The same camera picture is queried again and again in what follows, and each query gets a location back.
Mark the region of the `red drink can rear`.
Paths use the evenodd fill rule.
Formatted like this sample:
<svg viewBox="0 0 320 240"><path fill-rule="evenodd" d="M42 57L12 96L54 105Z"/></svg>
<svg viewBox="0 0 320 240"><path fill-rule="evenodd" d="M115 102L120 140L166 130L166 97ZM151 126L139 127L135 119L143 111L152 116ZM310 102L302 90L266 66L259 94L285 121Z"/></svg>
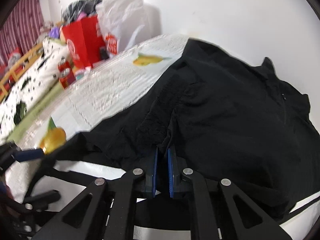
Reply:
<svg viewBox="0 0 320 240"><path fill-rule="evenodd" d="M58 63L57 68L59 72L63 72L65 69L70 68L70 63L67 60L63 59Z"/></svg>

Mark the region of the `white Miniso paper bag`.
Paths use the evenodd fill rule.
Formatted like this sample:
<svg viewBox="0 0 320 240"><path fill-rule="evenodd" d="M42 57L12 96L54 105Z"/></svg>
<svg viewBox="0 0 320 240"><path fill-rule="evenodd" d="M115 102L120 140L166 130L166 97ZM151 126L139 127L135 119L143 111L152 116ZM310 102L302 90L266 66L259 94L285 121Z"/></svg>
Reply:
<svg viewBox="0 0 320 240"><path fill-rule="evenodd" d="M151 38L143 0L105 0L95 9L109 57Z"/></svg>

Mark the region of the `wooden bedside table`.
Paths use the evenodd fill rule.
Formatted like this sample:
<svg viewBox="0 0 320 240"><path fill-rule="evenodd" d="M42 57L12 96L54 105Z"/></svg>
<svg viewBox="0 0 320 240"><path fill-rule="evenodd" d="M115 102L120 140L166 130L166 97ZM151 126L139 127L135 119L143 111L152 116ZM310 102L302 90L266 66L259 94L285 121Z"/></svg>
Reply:
<svg viewBox="0 0 320 240"><path fill-rule="evenodd" d="M24 54L1 79L1 101L8 95L12 86L41 56L42 42L35 45Z"/></svg>

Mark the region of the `black white blue jacket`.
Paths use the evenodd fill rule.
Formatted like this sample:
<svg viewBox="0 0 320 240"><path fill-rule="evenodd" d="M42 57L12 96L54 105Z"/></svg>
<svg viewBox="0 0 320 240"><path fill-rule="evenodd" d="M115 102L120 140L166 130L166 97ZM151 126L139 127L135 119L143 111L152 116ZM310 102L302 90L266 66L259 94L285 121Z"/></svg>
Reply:
<svg viewBox="0 0 320 240"><path fill-rule="evenodd" d="M190 39L145 96L76 134L46 162L130 170L172 145L193 170L230 179L281 219L319 192L319 133L309 113L309 97L280 80L270 59L252 67Z"/></svg>

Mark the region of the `red striped curtain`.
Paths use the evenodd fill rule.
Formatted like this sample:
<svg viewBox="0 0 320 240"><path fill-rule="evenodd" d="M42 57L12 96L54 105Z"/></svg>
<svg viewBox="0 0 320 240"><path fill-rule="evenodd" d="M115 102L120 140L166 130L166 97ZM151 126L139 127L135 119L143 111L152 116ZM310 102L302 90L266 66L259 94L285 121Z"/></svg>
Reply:
<svg viewBox="0 0 320 240"><path fill-rule="evenodd" d="M16 48L25 54L33 47L43 24L40 0L19 0L1 28L1 66Z"/></svg>

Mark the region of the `red paper shopping bag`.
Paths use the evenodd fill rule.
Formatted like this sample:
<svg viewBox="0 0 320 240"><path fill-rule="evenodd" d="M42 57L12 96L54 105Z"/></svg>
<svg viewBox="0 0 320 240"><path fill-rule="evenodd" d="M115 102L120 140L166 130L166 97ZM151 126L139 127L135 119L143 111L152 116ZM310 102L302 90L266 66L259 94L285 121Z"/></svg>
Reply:
<svg viewBox="0 0 320 240"><path fill-rule="evenodd" d="M93 64L101 61L100 49L105 47L105 42L97 15L65 25L62 32L77 68L93 67Z"/></svg>

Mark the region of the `white floral quilt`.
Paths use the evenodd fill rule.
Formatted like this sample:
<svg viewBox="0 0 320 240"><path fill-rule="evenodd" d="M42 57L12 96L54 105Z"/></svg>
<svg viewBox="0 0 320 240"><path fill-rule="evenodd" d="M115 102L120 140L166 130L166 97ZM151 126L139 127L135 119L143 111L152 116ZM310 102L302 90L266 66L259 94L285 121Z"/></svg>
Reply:
<svg viewBox="0 0 320 240"><path fill-rule="evenodd" d="M42 55L1 102L1 140L5 140L59 79L58 64L71 58L67 45L45 38Z"/></svg>

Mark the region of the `red drink can front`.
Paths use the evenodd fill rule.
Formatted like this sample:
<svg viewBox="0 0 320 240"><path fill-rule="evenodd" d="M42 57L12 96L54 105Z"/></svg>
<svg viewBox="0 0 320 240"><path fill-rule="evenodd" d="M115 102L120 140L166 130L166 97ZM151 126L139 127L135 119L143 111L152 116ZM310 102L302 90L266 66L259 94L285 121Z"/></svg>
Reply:
<svg viewBox="0 0 320 240"><path fill-rule="evenodd" d="M76 81L76 78L71 68L66 68L61 72L59 80L63 89L66 89Z"/></svg>

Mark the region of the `red drink can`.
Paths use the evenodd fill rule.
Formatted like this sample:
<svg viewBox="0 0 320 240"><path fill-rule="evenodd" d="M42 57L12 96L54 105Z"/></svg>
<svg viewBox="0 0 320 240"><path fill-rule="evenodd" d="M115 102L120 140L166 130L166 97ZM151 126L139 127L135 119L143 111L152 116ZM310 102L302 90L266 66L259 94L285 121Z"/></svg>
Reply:
<svg viewBox="0 0 320 240"><path fill-rule="evenodd" d="M67 60L63 59L58 63L57 68L59 72L63 72L65 69L70 68L70 63Z"/></svg>
<svg viewBox="0 0 320 240"><path fill-rule="evenodd" d="M66 89L76 81L76 78L71 68L66 68L61 72L59 80L63 89Z"/></svg>

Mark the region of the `fruit print bed sheet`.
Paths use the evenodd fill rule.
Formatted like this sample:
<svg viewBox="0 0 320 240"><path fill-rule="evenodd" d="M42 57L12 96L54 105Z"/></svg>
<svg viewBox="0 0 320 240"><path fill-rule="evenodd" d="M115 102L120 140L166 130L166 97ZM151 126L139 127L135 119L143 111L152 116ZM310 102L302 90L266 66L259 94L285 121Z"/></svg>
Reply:
<svg viewBox="0 0 320 240"><path fill-rule="evenodd" d="M51 116L56 126L65 130L67 139L71 139L77 132L90 131L104 118L110 118L136 103L167 68L182 55L187 40L188 38L183 35L161 35L144 41L103 63L62 92L39 115L31 128L27 130L24 138L18 142L18 145L23 149L38 146L46 134ZM132 61L139 53L169 57L170 59L146 67L137 67ZM40 161L34 161L23 169L30 176L27 188L39 164ZM82 172L108 180L120 178L125 173L118 168L84 161L58 161L55 168L58 171ZM35 187L34 193L40 194L50 190L49 182L52 182L53 189L67 191L61 193L60 202L49 206L52 211L60 211L85 188L56 178L45 177ZM306 236L307 230L315 225L316 218L319 218L319 201L297 217L282 224L281 227L293 239L302 239L303 236Z"/></svg>

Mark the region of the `plaid dark cloth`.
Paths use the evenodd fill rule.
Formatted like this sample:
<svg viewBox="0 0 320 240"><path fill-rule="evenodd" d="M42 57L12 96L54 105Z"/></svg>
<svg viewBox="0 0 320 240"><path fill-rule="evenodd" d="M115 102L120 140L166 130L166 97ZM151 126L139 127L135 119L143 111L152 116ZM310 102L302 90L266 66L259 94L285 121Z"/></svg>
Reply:
<svg viewBox="0 0 320 240"><path fill-rule="evenodd" d="M103 0L77 0L67 6L62 13L62 19L66 24L76 21L81 13L91 16L97 13L95 7Z"/></svg>

